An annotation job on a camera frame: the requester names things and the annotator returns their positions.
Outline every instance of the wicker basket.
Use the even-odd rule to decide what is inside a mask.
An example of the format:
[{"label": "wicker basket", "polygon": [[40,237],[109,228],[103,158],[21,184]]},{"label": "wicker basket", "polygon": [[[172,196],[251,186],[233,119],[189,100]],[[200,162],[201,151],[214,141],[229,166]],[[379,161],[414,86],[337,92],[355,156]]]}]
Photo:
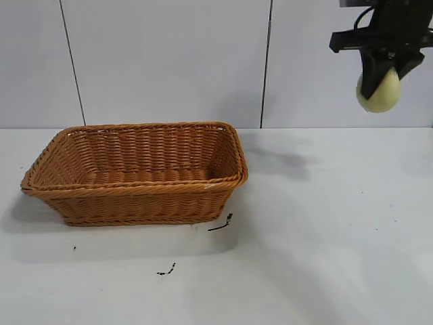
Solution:
[{"label": "wicker basket", "polygon": [[21,188],[68,225],[199,223],[216,219],[247,176],[225,123],[103,125],[57,134]]}]

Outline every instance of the white wall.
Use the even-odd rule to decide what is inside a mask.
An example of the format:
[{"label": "white wall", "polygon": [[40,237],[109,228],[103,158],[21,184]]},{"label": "white wall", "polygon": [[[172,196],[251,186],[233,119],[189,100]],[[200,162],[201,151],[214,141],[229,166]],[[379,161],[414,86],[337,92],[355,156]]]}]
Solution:
[{"label": "white wall", "polygon": [[0,2],[0,127],[82,124],[56,0]]},{"label": "white wall", "polygon": [[334,54],[333,31],[351,29],[363,8],[337,0],[274,0],[264,127],[431,127],[433,51],[403,81],[400,104],[368,114],[355,97],[357,51]]},{"label": "white wall", "polygon": [[63,0],[88,124],[260,124],[269,0]]}]

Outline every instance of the basket rim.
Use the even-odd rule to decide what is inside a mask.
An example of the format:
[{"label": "basket rim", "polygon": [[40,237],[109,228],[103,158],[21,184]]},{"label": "basket rim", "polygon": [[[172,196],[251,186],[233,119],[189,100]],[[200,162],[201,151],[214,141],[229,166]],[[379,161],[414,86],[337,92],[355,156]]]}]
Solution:
[{"label": "basket rim", "polygon": [[[43,166],[45,155],[49,154],[51,149],[65,136],[74,132],[92,132],[92,131],[110,131],[110,130],[129,130],[129,129],[152,129],[173,127],[222,127],[230,132],[231,141],[235,144],[236,156],[238,160],[238,172],[235,175],[214,178],[206,180],[193,181],[134,181],[134,182],[116,182],[100,184],[68,184],[68,185],[48,185],[40,186],[34,183],[34,175]],[[240,139],[237,131],[224,122],[186,122],[186,123],[144,123],[144,124],[120,124],[120,125],[86,125],[69,127],[60,131],[46,146],[39,157],[32,164],[32,167],[26,172],[21,183],[21,189],[25,194],[43,198],[72,198],[86,196],[103,196],[103,195],[130,195],[145,193],[179,193],[179,192],[203,192],[216,190],[232,190],[243,183],[248,178],[248,169],[246,159],[242,150]]]}]

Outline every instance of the white tabletop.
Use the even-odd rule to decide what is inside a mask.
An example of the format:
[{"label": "white tabletop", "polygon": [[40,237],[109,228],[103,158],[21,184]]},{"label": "white tabletop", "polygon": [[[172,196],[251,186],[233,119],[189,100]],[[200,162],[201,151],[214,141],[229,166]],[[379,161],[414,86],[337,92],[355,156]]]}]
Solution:
[{"label": "white tabletop", "polygon": [[0,130],[0,324],[433,324],[433,129],[242,130],[219,220],[111,228],[20,193],[56,132]]}]

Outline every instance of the yellow ball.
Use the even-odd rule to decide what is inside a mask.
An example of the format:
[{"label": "yellow ball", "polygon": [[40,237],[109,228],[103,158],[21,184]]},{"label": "yellow ball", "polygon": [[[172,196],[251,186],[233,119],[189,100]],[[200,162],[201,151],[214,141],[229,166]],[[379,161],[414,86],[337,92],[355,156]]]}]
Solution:
[{"label": "yellow ball", "polygon": [[395,69],[391,69],[386,74],[374,94],[369,100],[361,94],[363,76],[358,80],[357,98],[358,102],[367,112],[384,113],[396,106],[401,93],[401,83]]}]

